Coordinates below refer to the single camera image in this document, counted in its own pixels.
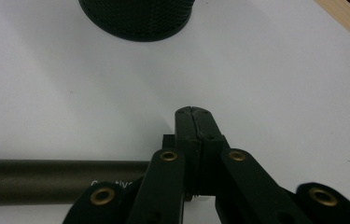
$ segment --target black cylindrical object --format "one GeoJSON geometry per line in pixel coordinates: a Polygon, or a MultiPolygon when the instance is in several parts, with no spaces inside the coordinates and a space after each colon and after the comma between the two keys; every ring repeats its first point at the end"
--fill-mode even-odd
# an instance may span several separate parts
{"type": "Polygon", "coordinates": [[[82,9],[112,35],[156,41],[179,32],[189,21],[194,0],[79,0],[82,9]]]}
{"type": "Polygon", "coordinates": [[[126,188],[147,167],[148,161],[0,160],[0,205],[74,203],[97,182],[126,188]]]}

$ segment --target white table surface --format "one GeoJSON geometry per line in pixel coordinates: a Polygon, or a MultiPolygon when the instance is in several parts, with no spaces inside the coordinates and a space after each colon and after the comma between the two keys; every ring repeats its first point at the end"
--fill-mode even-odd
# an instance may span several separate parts
{"type": "MultiPolygon", "coordinates": [[[[312,0],[203,0],[137,43],[77,0],[0,0],[0,159],[147,161],[174,112],[210,110],[282,187],[350,199],[350,34],[312,0]]],[[[218,223],[214,200],[185,223],[218,223]]],[[[0,223],[62,223],[70,205],[0,207],[0,223]]]]}

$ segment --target brass insert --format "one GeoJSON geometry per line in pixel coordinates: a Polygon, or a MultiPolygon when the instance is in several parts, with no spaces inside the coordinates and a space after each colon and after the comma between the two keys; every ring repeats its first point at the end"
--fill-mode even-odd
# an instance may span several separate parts
{"type": "Polygon", "coordinates": [[[177,154],[172,151],[164,151],[161,154],[161,160],[163,161],[174,161],[177,159],[177,154]]]}
{"type": "Polygon", "coordinates": [[[91,195],[91,203],[95,205],[104,205],[110,203],[114,199],[115,195],[115,191],[111,188],[97,189],[91,195]]]}
{"type": "Polygon", "coordinates": [[[230,159],[235,161],[244,161],[246,159],[246,155],[240,151],[232,151],[228,155],[230,156],[230,159]]]}
{"type": "Polygon", "coordinates": [[[338,199],[334,197],[330,192],[319,189],[311,188],[309,190],[309,195],[318,203],[324,204],[325,206],[335,206],[338,204],[338,199]]]}

